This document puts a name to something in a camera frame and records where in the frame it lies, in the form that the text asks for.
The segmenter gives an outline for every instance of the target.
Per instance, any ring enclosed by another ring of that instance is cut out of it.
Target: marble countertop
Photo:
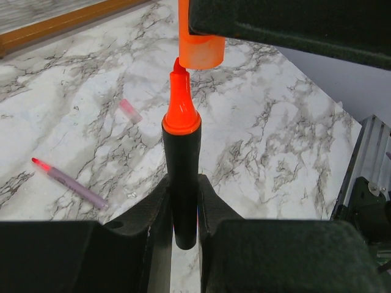
[[[161,119],[177,54],[177,2],[162,0],[0,61],[0,220],[107,222],[143,199],[166,172]],[[191,79],[200,172],[217,194],[247,218],[328,219],[360,124],[272,46],[228,40],[224,63]],[[110,209],[47,178],[33,156]],[[173,292],[199,292],[197,250],[173,248]]]

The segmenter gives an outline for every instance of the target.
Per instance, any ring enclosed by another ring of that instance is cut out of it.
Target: purple highlighter
[[[98,209],[107,210],[109,207],[109,203],[107,200],[104,200],[96,193],[92,192],[88,188],[84,187],[80,183],[78,183],[73,178],[69,177],[67,174],[62,173],[59,169],[54,168],[52,166],[49,166],[48,164],[45,164],[44,162],[32,158],[31,159],[35,164],[37,164],[39,167],[44,169],[46,171],[46,174],[48,176],[52,177],[56,181],[60,182],[62,185],[66,186],[73,192],[76,192],[78,195],[83,197],[85,200],[88,200],[91,202],[94,206],[96,206]]]

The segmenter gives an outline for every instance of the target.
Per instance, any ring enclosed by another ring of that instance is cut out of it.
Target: wooden edge
[[[92,21],[100,16],[142,2],[145,2],[145,0],[106,0],[98,4],[50,18],[49,20],[41,21],[11,32],[6,32],[5,34],[0,35],[0,57],[4,57],[7,51],[12,51],[12,49],[25,45],[31,41],[87,21]]]

